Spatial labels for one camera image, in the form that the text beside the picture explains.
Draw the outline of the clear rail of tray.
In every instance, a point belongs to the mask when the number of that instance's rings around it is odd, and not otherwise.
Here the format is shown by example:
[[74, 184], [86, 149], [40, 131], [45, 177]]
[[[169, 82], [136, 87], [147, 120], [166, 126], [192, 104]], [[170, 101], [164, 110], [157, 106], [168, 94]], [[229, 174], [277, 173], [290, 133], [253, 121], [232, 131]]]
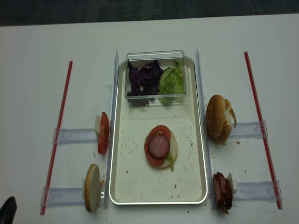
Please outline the clear rail of tray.
[[110, 112], [110, 131], [109, 131], [109, 144], [107, 152], [107, 164], [106, 164], [106, 179], [105, 179], [105, 190], [103, 197], [103, 209], [108, 209], [109, 206], [109, 187], [110, 187], [110, 174], [111, 174], [111, 164], [112, 164], [112, 152], [114, 143], [114, 125], [115, 125], [115, 115], [116, 115], [116, 102], [117, 102], [117, 92], [118, 92], [118, 78], [119, 78], [119, 53], [116, 50], [115, 60], [114, 60], [114, 77], [113, 77], [113, 88], [112, 88], [112, 102], [111, 102], [111, 112]]
[[211, 203], [211, 208], [216, 209], [215, 195], [214, 195], [214, 184], [213, 184], [213, 168], [211, 166], [211, 151], [209, 148], [209, 139], [206, 129], [206, 116], [205, 116], [205, 100], [204, 100], [204, 88], [203, 88], [203, 77], [201, 73], [200, 55], [198, 46], [195, 51], [196, 70], [197, 70], [197, 82], [198, 82], [198, 95], [199, 95], [199, 111], [200, 111], [200, 124], [201, 132], [203, 137], [203, 148], [205, 151], [205, 164], [206, 164], [206, 179], [208, 183], [208, 193]]

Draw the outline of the lettuce piece under tomato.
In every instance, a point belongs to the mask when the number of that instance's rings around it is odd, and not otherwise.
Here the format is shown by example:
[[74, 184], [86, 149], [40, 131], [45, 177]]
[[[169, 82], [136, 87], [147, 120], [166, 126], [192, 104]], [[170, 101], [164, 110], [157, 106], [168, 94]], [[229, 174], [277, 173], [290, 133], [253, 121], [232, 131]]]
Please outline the lettuce piece under tomato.
[[168, 161], [170, 169], [173, 172], [173, 169], [174, 169], [174, 159], [173, 159], [173, 156], [170, 153], [167, 154], [166, 160]]

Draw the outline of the sesame burger buns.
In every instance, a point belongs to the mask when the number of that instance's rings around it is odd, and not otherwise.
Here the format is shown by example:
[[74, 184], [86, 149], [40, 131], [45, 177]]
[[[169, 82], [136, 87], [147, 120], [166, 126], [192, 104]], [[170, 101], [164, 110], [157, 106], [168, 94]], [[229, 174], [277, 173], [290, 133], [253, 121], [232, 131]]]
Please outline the sesame burger buns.
[[232, 127], [236, 126], [237, 121], [230, 101], [221, 95], [213, 95], [206, 109], [208, 136], [220, 144], [225, 144]]

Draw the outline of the clear rail left of tray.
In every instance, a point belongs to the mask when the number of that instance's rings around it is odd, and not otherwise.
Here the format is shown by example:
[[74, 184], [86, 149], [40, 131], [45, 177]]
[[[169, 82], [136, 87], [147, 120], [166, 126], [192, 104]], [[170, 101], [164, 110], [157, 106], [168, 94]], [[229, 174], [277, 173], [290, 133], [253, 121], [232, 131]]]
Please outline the clear rail left of tray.
[[111, 102], [111, 112], [110, 112], [110, 131], [109, 131], [109, 144], [107, 152], [107, 164], [106, 164], [106, 179], [105, 179], [105, 190], [103, 197], [103, 209], [108, 209], [109, 206], [109, 187], [110, 187], [110, 174], [111, 174], [111, 164], [112, 164], [112, 152], [114, 143], [114, 125], [115, 125], [115, 115], [116, 115], [116, 102], [117, 102], [117, 92], [118, 92], [118, 78], [119, 78], [119, 53], [116, 50], [115, 60], [114, 60], [114, 77], [113, 77], [113, 88], [112, 88], [112, 102]]

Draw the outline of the white metal tray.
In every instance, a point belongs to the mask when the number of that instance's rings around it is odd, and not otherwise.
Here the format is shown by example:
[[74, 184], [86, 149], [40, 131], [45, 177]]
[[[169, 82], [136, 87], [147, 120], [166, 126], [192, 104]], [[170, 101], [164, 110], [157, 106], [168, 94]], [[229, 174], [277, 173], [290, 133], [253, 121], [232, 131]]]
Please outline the white metal tray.
[[[159, 101], [130, 107], [125, 98], [126, 63], [118, 67], [109, 194], [117, 205], [200, 204], [207, 197], [205, 150], [194, 62], [186, 64], [190, 93], [182, 104]], [[178, 144], [173, 168], [158, 169], [146, 159], [144, 143], [157, 125], [167, 126]]]

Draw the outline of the right red strip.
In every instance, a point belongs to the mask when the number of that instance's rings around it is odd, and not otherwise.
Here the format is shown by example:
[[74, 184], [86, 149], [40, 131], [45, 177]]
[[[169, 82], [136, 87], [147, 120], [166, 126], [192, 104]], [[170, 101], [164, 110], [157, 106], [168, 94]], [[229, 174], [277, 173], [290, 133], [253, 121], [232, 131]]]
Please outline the right red strip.
[[250, 64], [250, 59], [249, 59], [249, 55], [248, 55], [247, 51], [244, 52], [244, 57], [245, 57], [247, 70], [248, 70], [248, 74], [249, 74], [249, 80], [250, 80], [253, 97], [254, 97], [254, 101], [255, 101], [255, 105], [256, 105], [256, 112], [257, 112], [258, 119], [259, 119], [260, 129], [261, 129], [261, 132], [263, 135], [263, 143], [264, 143], [265, 153], [266, 153], [269, 171], [270, 171], [270, 175], [271, 175], [271, 180], [273, 183], [273, 189], [274, 189], [274, 193], [275, 193], [275, 197], [276, 197], [276, 204], [277, 204], [277, 208], [279, 210], [282, 210], [283, 205], [282, 205], [282, 199], [280, 196], [280, 189], [278, 188], [278, 182], [276, 179], [275, 170], [274, 170], [273, 163], [272, 163], [271, 152], [270, 152], [270, 148], [269, 148], [268, 137], [266, 134], [265, 123], [264, 123], [262, 112], [260, 109], [260, 104], [259, 104], [258, 95], [257, 95], [257, 91], [256, 91], [256, 85], [255, 85], [252, 68], [251, 68], [251, 64]]

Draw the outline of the round sausage slice on tray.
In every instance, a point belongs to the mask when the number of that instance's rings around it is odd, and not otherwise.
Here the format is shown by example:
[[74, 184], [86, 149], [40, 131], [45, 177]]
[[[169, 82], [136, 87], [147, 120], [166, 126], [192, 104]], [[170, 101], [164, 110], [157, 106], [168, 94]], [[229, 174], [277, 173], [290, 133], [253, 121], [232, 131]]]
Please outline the round sausage slice on tray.
[[149, 153], [155, 158], [165, 158], [170, 150], [170, 140], [164, 135], [157, 135], [149, 142]]

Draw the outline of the clear plastic container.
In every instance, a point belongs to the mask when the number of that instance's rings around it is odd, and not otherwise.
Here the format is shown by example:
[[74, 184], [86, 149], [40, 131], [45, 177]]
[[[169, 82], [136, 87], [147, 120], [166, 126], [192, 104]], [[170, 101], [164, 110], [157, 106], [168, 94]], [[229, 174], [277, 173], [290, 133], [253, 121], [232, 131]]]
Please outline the clear plastic container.
[[[174, 60], [179, 61], [182, 66], [181, 69], [184, 74], [184, 94], [173, 95], [149, 95], [149, 96], [136, 96], [127, 97], [128, 91], [131, 90], [130, 81], [128, 78], [128, 61], [132, 63], [134, 67], [140, 67], [146, 63], [150, 63], [153, 60], [158, 60], [161, 69], [165, 70], [168, 67], [174, 67]], [[126, 80], [124, 97], [131, 107], [145, 107], [150, 105], [179, 105], [182, 104], [185, 97], [190, 94], [189, 91], [189, 72], [187, 67], [187, 56], [182, 50], [169, 50], [169, 51], [156, 51], [156, 52], [140, 52], [140, 53], [128, 53], [126, 58]]]

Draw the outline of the black object bottom left corner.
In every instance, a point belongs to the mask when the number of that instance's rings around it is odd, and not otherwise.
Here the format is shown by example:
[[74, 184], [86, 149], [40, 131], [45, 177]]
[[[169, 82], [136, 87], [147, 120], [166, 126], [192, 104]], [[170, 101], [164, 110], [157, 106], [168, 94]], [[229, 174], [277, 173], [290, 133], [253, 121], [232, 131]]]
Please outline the black object bottom left corner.
[[17, 204], [14, 196], [9, 197], [0, 209], [0, 224], [12, 224]]

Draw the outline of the lower left clear holder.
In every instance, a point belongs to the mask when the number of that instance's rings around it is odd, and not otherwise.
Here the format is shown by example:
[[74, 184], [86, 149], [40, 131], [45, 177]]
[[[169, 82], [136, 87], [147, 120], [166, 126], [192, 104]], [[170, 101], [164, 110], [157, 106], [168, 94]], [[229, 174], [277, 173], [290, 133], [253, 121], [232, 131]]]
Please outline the lower left clear holder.
[[43, 188], [41, 207], [84, 205], [82, 188]]

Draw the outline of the purple cabbage leaves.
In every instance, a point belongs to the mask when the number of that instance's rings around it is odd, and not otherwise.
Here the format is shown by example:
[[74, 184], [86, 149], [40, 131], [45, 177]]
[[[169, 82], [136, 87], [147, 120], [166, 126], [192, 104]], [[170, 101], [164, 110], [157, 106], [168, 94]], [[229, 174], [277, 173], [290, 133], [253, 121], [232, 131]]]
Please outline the purple cabbage leaves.
[[158, 60], [153, 60], [140, 67], [134, 67], [128, 61], [128, 69], [131, 90], [128, 91], [127, 97], [159, 94], [159, 82], [164, 70], [161, 69]]

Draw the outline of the green lettuce in container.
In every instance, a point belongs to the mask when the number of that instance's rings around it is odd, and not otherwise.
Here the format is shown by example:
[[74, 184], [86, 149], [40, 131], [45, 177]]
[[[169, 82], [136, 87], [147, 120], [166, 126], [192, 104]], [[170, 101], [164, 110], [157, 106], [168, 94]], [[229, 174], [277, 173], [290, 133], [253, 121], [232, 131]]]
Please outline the green lettuce in container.
[[164, 70], [159, 82], [159, 95], [184, 94], [184, 74], [179, 61], [174, 60], [175, 66]]

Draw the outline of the bottom bun slice on tray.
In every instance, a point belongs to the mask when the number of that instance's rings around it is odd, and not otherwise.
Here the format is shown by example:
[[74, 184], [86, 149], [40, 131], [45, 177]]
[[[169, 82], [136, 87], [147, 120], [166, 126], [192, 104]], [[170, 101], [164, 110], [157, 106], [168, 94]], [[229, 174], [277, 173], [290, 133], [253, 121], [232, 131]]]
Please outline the bottom bun slice on tray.
[[[178, 155], [178, 144], [175, 138], [175, 135], [173, 133], [173, 131], [170, 131], [171, 133], [171, 138], [170, 138], [170, 151], [169, 153], [173, 156], [174, 162], [176, 161], [177, 155]], [[148, 146], [148, 140], [145, 141], [145, 145], [144, 145], [144, 151], [146, 154], [146, 158], [148, 163], [157, 168], [157, 169], [163, 169], [163, 168], [167, 168], [170, 167], [168, 161], [165, 159], [161, 160], [161, 159], [156, 159], [154, 158], [152, 155], [150, 155], [149, 150], [146, 149], [146, 147]]]

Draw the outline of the upper left clear holder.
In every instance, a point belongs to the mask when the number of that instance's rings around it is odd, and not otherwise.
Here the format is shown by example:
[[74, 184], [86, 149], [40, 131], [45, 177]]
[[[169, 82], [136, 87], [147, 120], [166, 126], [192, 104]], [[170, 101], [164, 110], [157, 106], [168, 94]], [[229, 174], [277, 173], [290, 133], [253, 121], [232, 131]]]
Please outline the upper left clear holder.
[[59, 144], [77, 144], [77, 143], [95, 143], [98, 142], [98, 136], [92, 128], [66, 129], [56, 128], [53, 134], [52, 143]]

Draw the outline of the lower right clear holder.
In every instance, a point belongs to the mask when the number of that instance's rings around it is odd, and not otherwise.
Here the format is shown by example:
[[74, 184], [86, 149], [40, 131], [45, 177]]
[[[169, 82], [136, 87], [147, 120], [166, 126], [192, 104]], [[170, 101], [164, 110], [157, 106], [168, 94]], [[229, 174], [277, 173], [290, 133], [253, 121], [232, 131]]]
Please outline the lower right clear holder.
[[236, 201], [282, 201], [278, 181], [237, 182], [233, 181], [233, 199]]

